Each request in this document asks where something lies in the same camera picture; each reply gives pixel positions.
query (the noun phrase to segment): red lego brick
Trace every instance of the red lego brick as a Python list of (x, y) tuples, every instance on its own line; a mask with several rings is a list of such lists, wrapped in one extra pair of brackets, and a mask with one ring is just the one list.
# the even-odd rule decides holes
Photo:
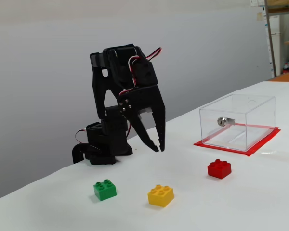
[(209, 176), (223, 179), (231, 173), (231, 164), (227, 161), (215, 160), (208, 166)]

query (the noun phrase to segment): cable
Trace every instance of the cable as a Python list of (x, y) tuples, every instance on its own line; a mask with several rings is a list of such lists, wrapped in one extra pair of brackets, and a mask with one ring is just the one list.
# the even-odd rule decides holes
[(92, 146), (92, 145), (90, 145), (90, 146), (93, 147), (93, 148), (96, 148), (97, 150), (100, 151), (100, 153), (102, 153), (102, 150), (101, 150), (101, 149), (99, 149), (99, 148), (97, 148), (97, 147), (95, 147), (95, 146)]
[(150, 55), (148, 55), (146, 58), (150, 58), (153, 54), (155, 54), (156, 52), (158, 52), (159, 50), (162, 50), (161, 47), (157, 48), (155, 51), (153, 51)]
[(76, 138), (76, 135), (77, 135), (77, 133), (78, 132), (80, 132), (80, 131), (86, 131), (86, 129), (80, 129), (80, 130), (78, 130), (76, 133), (75, 133), (75, 139), (77, 140), (77, 138)]
[(154, 59), (156, 56), (158, 56), (161, 52), (162, 52), (162, 48), (161, 47), (159, 47), (158, 49), (157, 49), (157, 52), (153, 55), (153, 57), (151, 58), (151, 59), (149, 59), (149, 61), (150, 60), (152, 60), (152, 59)]
[[(148, 55), (146, 58), (148, 59), (148, 58), (152, 57), (152, 58), (148, 59), (148, 61), (150, 61), (150, 60), (152, 60), (153, 58), (155, 58), (156, 56), (158, 56), (158, 55), (162, 52), (162, 50), (163, 50), (163, 49), (162, 49), (161, 47), (159, 47), (159, 48), (157, 48), (155, 51), (153, 51), (153, 53), (151, 53), (150, 55)], [(132, 75), (132, 78), (133, 78), (134, 87), (131, 88), (131, 89), (125, 89), (125, 90), (121, 91), (121, 92), (119, 93), (119, 95), (123, 95), (124, 93), (129, 92), (129, 91), (133, 90), (133, 89), (136, 87), (136, 78), (135, 78), (134, 73), (133, 73), (133, 70), (132, 70), (132, 68), (131, 68), (131, 64), (133, 65), (134, 62), (135, 62), (137, 59), (140, 59), (140, 56), (139, 56), (139, 55), (134, 55), (134, 56), (132, 56), (131, 58), (129, 58), (129, 60), (128, 60), (129, 70), (130, 70), (131, 75)]]
[(130, 131), (131, 131), (131, 123), (130, 123), (129, 131), (128, 131), (128, 132), (127, 132), (127, 134), (126, 134), (126, 137), (128, 137), (128, 136), (129, 136), (129, 134), (130, 134)]

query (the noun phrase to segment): red wire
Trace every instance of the red wire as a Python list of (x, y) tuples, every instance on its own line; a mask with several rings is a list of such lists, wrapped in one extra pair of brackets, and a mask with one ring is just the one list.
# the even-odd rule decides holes
[[(158, 56), (161, 52), (162, 52), (162, 48), (159, 47), (159, 48), (157, 48), (155, 51), (153, 51), (153, 53), (151, 53), (150, 55), (148, 55), (146, 58), (148, 59), (148, 58), (150, 58), (150, 57), (152, 56), (152, 58), (149, 59), (149, 61), (150, 61), (150, 60), (152, 60), (153, 58), (155, 58), (156, 56)], [(130, 63), (129, 63), (129, 67), (130, 67), (130, 71), (131, 71), (131, 75), (132, 75), (132, 77), (133, 77), (133, 83), (134, 83), (134, 87), (135, 87), (135, 86), (136, 86), (136, 78), (135, 78), (135, 76), (134, 76), (134, 73), (133, 73), (133, 70), (132, 70), (132, 68), (131, 68), (131, 64), (130, 64)], [(133, 88), (123, 90), (123, 91), (121, 91), (121, 92), (119, 93), (119, 95), (123, 95), (124, 93), (129, 92), (129, 91), (131, 91), (132, 89), (133, 89)]]
[(78, 132), (80, 132), (80, 131), (85, 131), (85, 129), (80, 129), (80, 130), (78, 130), (76, 133), (75, 133), (75, 139), (77, 140), (77, 138), (76, 138), (76, 135), (77, 135), (77, 133)]

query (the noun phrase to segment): green lego brick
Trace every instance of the green lego brick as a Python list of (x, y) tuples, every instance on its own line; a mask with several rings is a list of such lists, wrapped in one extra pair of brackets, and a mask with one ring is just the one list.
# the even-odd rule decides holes
[(106, 200), (110, 197), (116, 196), (116, 187), (110, 180), (104, 180), (104, 182), (97, 182), (94, 185), (94, 193), (100, 201)]

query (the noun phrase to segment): lego brick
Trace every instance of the lego brick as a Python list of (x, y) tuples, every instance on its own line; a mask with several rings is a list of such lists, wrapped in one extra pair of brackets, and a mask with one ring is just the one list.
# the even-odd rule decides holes
[(149, 204), (166, 207), (173, 199), (173, 188), (157, 185), (148, 193)]
[(98, 197), (98, 199), (100, 199), (100, 201), (117, 195), (116, 187), (110, 180), (104, 180), (104, 182), (97, 182), (94, 185), (94, 193)]
[(231, 173), (231, 164), (227, 161), (215, 160), (208, 166), (209, 176), (223, 179)]

